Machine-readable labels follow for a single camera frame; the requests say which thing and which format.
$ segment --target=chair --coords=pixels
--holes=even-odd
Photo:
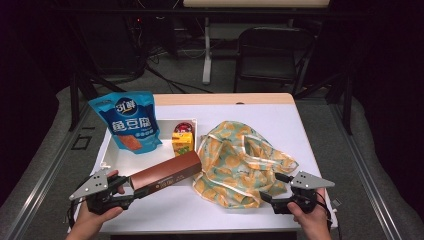
[[[238,39],[233,92],[239,80],[292,84],[296,92],[305,57],[315,37],[299,28],[255,27]]]

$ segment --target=chair leg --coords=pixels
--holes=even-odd
[[[238,81],[238,78],[237,78],[237,74],[234,76],[234,86],[233,86],[233,93],[236,93],[237,92],[237,81]]]

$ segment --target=brown rectangular box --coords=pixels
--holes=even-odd
[[[131,175],[129,182],[135,191],[134,195],[142,198],[193,176],[201,170],[199,156],[195,151],[190,151]]]

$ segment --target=blue snack bag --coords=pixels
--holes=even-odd
[[[162,144],[151,92],[114,92],[88,103],[107,124],[120,149],[140,154]]]

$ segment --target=plastic bag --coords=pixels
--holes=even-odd
[[[212,129],[200,144],[202,172],[194,180],[204,199],[226,208],[257,208],[259,191],[275,196],[286,192],[275,172],[290,173],[298,163],[251,127],[225,121]]]

